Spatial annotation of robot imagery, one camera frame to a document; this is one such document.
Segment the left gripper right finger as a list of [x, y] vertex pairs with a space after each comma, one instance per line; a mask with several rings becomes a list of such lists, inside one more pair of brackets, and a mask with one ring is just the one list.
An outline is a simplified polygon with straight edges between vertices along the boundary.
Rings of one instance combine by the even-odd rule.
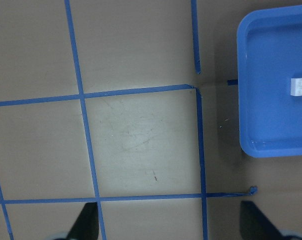
[[240, 235], [243, 240], [288, 240], [253, 201], [240, 203]]

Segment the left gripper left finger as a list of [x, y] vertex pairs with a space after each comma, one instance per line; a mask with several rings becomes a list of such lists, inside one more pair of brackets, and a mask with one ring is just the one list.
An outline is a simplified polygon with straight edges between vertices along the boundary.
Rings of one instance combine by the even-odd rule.
[[68, 240], [97, 240], [99, 238], [99, 213], [96, 202], [84, 205], [67, 234]]

